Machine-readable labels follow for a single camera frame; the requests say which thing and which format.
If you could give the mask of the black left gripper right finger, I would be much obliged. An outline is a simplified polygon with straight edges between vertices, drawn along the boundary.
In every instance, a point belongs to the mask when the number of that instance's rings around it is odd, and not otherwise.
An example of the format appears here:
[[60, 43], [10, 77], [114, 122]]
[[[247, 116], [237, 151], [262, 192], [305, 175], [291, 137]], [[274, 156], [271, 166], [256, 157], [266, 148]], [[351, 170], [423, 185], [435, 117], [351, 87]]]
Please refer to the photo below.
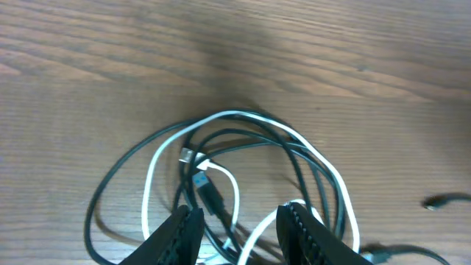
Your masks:
[[371, 265], [297, 202], [277, 208], [276, 229], [288, 265]]

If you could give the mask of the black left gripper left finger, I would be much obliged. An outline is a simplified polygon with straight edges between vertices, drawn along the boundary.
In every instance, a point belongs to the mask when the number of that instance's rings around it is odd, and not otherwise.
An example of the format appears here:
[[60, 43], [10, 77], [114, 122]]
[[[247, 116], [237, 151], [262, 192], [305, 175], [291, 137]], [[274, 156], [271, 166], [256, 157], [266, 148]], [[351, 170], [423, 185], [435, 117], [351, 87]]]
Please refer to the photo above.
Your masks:
[[119, 265], [195, 265], [204, 223], [201, 208], [181, 205]]

